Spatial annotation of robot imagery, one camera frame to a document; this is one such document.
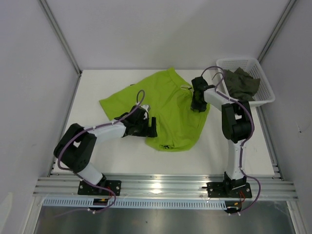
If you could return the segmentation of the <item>lime green shorts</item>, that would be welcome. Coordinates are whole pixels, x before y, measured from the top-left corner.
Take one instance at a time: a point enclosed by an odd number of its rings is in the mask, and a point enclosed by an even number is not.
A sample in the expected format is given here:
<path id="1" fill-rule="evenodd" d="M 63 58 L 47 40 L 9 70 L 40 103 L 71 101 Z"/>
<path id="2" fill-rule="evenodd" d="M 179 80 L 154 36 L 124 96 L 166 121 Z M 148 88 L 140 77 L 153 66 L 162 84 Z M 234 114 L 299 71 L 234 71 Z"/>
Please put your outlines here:
<path id="1" fill-rule="evenodd" d="M 195 146 L 210 106 L 204 112 L 191 110 L 193 87 L 174 68 L 156 72 L 99 103 L 112 120 L 133 107 L 139 90 L 144 90 L 143 104 L 150 106 L 149 113 L 156 119 L 157 137 L 148 137 L 145 143 L 165 152 L 182 152 Z"/>

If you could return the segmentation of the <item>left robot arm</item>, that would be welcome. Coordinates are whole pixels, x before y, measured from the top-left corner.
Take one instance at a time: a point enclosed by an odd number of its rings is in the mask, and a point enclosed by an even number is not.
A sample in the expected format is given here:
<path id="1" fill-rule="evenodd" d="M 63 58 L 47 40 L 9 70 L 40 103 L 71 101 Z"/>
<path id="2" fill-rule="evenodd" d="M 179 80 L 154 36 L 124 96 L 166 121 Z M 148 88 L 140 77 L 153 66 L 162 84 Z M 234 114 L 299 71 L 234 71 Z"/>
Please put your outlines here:
<path id="1" fill-rule="evenodd" d="M 104 141 L 127 136 L 157 137 L 156 117 L 149 116 L 149 105 L 134 105 L 130 112 L 114 118 L 109 123 L 83 127 L 70 125 L 54 149 L 54 156 L 66 169 L 89 182 L 89 190 L 95 195 L 106 189 L 104 175 L 90 162 L 94 147 Z"/>

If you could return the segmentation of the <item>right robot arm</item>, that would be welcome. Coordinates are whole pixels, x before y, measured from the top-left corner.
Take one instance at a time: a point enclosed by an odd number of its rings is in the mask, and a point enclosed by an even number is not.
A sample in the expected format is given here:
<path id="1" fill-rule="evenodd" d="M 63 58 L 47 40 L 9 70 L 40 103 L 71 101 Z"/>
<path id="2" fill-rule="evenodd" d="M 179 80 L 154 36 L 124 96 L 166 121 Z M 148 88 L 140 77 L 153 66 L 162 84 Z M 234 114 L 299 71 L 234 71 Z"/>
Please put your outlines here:
<path id="1" fill-rule="evenodd" d="M 209 85 L 200 76 L 192 80 L 193 97 L 191 109 L 203 112 L 210 104 L 221 112 L 221 127 L 228 140 L 228 165 L 224 175 L 223 193 L 235 196 L 245 186 L 244 149 L 254 133 L 254 121 L 248 101 L 239 101 Z"/>

